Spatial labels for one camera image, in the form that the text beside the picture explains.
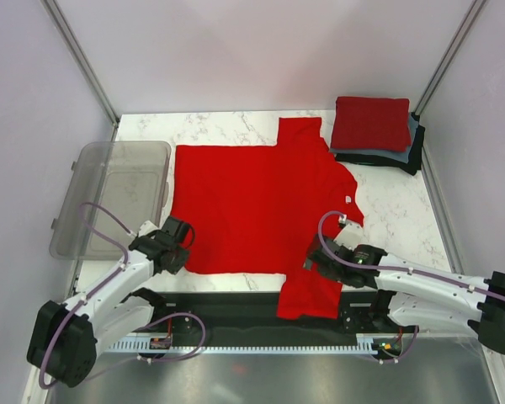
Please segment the bright red t-shirt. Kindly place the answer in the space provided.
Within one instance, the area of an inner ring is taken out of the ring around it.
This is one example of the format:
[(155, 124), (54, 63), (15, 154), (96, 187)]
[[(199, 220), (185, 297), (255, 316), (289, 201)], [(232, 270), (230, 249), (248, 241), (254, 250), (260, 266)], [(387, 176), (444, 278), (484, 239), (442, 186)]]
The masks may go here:
[(334, 319), (342, 286), (305, 269), (314, 237), (338, 215), (363, 223), (351, 172), (329, 152), (318, 117), (282, 118), (274, 146), (179, 146), (172, 213), (194, 228), (187, 269), (282, 274), (277, 315)]

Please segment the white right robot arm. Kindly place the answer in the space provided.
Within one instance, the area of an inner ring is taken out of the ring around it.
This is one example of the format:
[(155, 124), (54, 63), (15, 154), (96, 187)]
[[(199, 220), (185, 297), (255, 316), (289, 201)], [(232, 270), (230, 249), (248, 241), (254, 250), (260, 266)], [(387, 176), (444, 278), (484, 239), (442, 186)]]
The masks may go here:
[(376, 290), (369, 309), (378, 331), (393, 326), (452, 332), (476, 338), (505, 355), (505, 274), (489, 278), (445, 273), (360, 244), (353, 249), (314, 237), (306, 268), (355, 289)]

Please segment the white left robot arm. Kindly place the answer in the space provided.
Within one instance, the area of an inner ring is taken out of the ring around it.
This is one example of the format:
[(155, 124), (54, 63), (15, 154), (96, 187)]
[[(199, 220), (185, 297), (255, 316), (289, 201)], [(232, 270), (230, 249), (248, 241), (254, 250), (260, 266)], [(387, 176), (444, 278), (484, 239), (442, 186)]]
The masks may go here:
[(161, 330), (168, 312), (162, 297), (144, 283), (156, 274), (176, 274), (190, 251), (167, 237), (137, 237), (107, 274), (62, 303), (47, 301), (37, 312), (27, 360), (37, 367), (39, 386), (75, 387), (98, 356), (126, 334)]

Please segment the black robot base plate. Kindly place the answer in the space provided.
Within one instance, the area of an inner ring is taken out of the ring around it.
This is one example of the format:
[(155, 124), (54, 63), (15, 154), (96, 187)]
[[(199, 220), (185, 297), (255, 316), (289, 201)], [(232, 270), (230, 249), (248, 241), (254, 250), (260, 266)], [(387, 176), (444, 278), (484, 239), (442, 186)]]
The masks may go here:
[(386, 315), (391, 292), (343, 292), (333, 319), (300, 316), (277, 317), (279, 294), (273, 292), (167, 293), (154, 311), (153, 320), (187, 312), (202, 320), (204, 345), (295, 346), (355, 343), (358, 334), (408, 334)]

